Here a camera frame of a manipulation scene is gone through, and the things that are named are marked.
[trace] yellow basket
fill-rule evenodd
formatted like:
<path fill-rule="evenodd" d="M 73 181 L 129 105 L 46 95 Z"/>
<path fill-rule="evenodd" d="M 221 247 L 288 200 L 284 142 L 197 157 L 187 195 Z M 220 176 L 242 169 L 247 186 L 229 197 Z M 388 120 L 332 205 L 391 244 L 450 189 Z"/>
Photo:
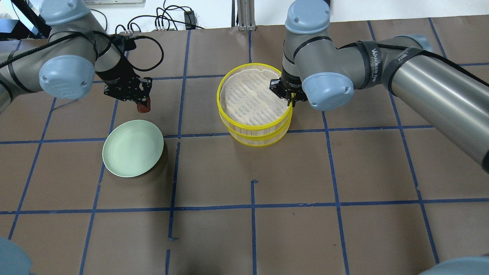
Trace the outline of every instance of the yellow basket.
<path fill-rule="evenodd" d="M 224 76 L 217 90 L 217 107 L 219 109 L 219 115 L 231 136 L 239 143 L 252 147 L 269 146 L 278 142 L 289 130 L 290 121 L 292 119 L 292 104 L 289 105 L 281 117 L 265 125 L 246 125 L 231 119 L 221 106 L 221 89 L 224 82 L 230 76 L 245 69 L 269 69 L 276 72 L 278 75 L 281 74 L 276 68 L 261 63 L 249 63 L 234 68 Z"/>

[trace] white wall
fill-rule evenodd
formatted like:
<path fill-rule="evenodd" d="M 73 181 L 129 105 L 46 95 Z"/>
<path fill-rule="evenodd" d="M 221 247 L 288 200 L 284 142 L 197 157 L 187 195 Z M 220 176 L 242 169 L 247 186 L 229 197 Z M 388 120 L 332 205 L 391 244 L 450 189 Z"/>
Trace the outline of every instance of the white wall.
<path fill-rule="evenodd" d="M 190 6 L 196 12 L 198 25 L 205 28 L 223 28 L 231 26 L 231 1 L 167 0 L 166 5 Z M 31 0 L 31 2 L 39 8 L 42 0 Z M 283 24 L 287 9 L 292 2 L 293 0 L 255 0 L 256 24 Z M 332 2 L 332 22 L 489 14 L 489 0 L 332 0 Z M 161 7 L 162 4 L 163 0 L 146 0 L 142 4 L 98 4 L 89 7 L 106 14 L 109 19 L 108 33 L 114 33 L 116 25 L 126 25 L 135 16 L 156 15 L 156 8 Z M 12 17 L 15 17 L 9 0 L 0 0 L 0 10 L 9 12 Z M 175 20 L 184 21 L 182 11 L 170 13 Z M 95 12 L 94 15 L 104 26 L 104 18 Z M 141 18 L 134 22 L 143 31 L 154 29 L 154 19 Z"/>

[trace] light blue rounded object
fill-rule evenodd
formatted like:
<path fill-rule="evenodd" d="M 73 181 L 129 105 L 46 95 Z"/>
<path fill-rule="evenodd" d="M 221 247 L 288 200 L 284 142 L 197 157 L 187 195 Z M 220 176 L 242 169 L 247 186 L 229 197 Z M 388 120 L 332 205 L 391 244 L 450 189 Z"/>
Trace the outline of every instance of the light blue rounded object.
<path fill-rule="evenodd" d="M 285 28 L 296 34 L 313 34 L 330 25 L 331 10 L 324 0 L 297 0 L 289 7 Z"/>
<path fill-rule="evenodd" d="M 90 92 L 95 69 L 87 59 L 77 55 L 60 55 L 49 59 L 39 71 L 43 90 L 57 98 L 80 99 Z"/>
<path fill-rule="evenodd" d="M 44 0 L 39 12 L 46 24 L 56 26 L 83 17 L 90 9 L 82 0 Z"/>
<path fill-rule="evenodd" d="M 421 46 L 421 48 L 423 50 L 433 52 L 433 45 L 431 45 L 429 40 L 424 35 L 421 35 L 421 34 L 403 34 L 403 35 L 398 35 L 396 37 L 399 37 L 399 36 L 405 36 L 405 37 L 409 37 L 411 39 L 414 39 Z"/>
<path fill-rule="evenodd" d="M 0 237 L 1 275 L 29 275 L 31 267 L 32 261 L 18 245 Z"/>
<path fill-rule="evenodd" d="M 309 104 L 319 111 L 330 111 L 345 105 L 355 94 L 353 82 L 336 72 L 320 72 L 302 81 Z"/>
<path fill-rule="evenodd" d="M 487 275 L 489 257 L 465 257 L 440 263 L 420 275 Z"/>

